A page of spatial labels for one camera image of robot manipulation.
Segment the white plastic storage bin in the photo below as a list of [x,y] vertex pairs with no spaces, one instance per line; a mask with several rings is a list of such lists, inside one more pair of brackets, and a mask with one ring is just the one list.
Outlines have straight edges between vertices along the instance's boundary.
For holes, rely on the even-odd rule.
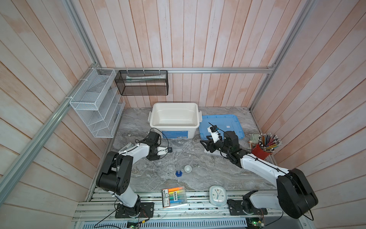
[[162,131],[167,138],[190,139],[194,137],[202,113],[195,103],[155,103],[148,122],[152,128]]

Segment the wood panel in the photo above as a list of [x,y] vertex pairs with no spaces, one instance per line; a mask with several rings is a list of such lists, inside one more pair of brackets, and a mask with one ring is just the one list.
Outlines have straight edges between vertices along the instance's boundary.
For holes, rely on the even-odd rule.
[[[0,24],[2,176],[92,59],[60,1],[1,1]],[[104,148],[70,111],[0,207],[2,228],[66,228]]]
[[302,170],[318,196],[317,228],[366,223],[337,214],[366,198],[365,13],[365,1],[319,1],[253,111],[283,140],[278,165]]
[[[119,10],[117,0],[73,1],[104,67],[270,66],[305,3],[305,0],[119,0]],[[126,36],[121,34],[124,31],[128,39],[122,39]],[[134,63],[127,62],[127,56]],[[131,107],[151,107],[165,101],[249,107],[264,80],[263,74],[168,77],[167,96],[125,99]]]

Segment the alarm clock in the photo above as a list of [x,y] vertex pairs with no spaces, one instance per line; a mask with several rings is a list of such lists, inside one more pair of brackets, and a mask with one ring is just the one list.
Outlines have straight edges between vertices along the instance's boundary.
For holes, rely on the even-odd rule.
[[222,207],[226,205],[228,196],[226,194],[226,190],[223,187],[219,185],[211,186],[209,190],[209,195],[210,203],[212,205],[215,205],[217,207]]

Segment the bin handle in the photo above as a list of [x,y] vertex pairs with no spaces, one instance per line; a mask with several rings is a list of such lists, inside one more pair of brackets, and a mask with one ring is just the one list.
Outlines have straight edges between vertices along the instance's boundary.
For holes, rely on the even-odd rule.
[[199,118],[199,122],[202,122],[202,111],[199,112],[198,118]]
[[151,111],[149,112],[149,117],[147,118],[147,122],[150,122],[150,118],[151,118]]

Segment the bundle of pencils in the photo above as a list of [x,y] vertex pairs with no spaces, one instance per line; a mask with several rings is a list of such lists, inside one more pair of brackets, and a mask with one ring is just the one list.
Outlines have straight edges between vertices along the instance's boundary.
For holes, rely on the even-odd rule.
[[274,152],[276,147],[282,145],[282,141],[277,135],[272,136],[271,133],[267,133],[259,136],[258,145],[265,152]]

